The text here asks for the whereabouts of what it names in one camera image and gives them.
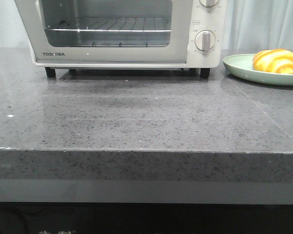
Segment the glass oven door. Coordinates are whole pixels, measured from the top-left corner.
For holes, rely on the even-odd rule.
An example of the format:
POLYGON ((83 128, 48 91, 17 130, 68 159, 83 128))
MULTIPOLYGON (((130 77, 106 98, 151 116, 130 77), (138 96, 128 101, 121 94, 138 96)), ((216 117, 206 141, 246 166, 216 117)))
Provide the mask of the glass oven door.
POLYGON ((16 6, 38 63, 185 63, 190 0, 18 0, 16 6), (54 47, 46 26, 75 18, 167 18, 166 47, 54 47))

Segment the yellow striped croissant bread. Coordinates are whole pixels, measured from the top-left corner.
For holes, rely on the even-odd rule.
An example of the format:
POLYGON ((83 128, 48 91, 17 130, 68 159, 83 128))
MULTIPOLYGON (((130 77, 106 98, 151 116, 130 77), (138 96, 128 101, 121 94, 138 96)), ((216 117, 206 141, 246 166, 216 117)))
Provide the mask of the yellow striped croissant bread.
POLYGON ((293 75, 293 52, 286 49, 260 51, 252 59, 252 68, 260 72, 293 75))

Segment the white Toshiba toaster oven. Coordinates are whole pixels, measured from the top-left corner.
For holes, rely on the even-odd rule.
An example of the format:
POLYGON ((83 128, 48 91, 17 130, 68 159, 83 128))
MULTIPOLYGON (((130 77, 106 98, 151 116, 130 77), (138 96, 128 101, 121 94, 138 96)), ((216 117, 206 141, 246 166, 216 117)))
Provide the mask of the white Toshiba toaster oven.
POLYGON ((220 63, 221 41, 224 31, 226 1, 220 0, 211 8, 203 7, 199 0, 192 0, 192 12, 189 25, 188 47, 185 63, 38 63, 30 44, 32 61, 36 66, 44 67, 49 78, 56 75, 56 69, 107 69, 107 70, 136 70, 136 69, 191 69, 199 71, 201 78, 208 78, 210 69, 220 63), (197 34, 209 30, 215 35, 215 44, 207 52, 200 51, 195 45, 197 34))

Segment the lower white timer knob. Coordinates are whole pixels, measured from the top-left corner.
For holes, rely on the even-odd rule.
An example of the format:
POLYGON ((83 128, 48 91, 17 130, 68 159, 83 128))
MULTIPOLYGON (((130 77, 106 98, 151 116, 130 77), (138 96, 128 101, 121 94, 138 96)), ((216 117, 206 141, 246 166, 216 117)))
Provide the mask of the lower white timer knob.
POLYGON ((195 45, 200 51, 207 52, 215 44, 215 35, 209 30, 199 32, 195 38, 195 45))

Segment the light green plate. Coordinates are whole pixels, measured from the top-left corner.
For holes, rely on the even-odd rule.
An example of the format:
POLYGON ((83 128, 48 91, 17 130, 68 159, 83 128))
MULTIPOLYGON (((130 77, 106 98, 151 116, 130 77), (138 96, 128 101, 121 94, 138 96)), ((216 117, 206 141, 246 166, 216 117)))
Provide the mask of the light green plate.
POLYGON ((256 71, 252 67, 255 54, 238 54, 223 59, 224 67, 234 76, 266 85, 293 86, 293 74, 256 71))

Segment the upper white temperature knob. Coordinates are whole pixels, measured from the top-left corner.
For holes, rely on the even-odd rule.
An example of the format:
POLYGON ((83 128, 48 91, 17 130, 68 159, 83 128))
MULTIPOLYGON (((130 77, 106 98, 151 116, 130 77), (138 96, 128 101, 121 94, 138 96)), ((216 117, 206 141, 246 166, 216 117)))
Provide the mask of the upper white temperature knob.
POLYGON ((206 8, 214 7, 218 4, 219 0, 199 0, 201 5, 206 8))

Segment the white curtain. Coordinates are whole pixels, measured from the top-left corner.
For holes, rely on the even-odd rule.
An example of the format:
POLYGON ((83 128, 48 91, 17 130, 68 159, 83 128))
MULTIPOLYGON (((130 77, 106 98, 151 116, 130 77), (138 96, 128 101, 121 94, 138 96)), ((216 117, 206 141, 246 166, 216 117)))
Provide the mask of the white curtain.
MULTIPOLYGON (((0 0, 0 47, 29 47, 12 0, 0 0)), ((293 0, 229 0, 222 48, 293 49, 293 0)))

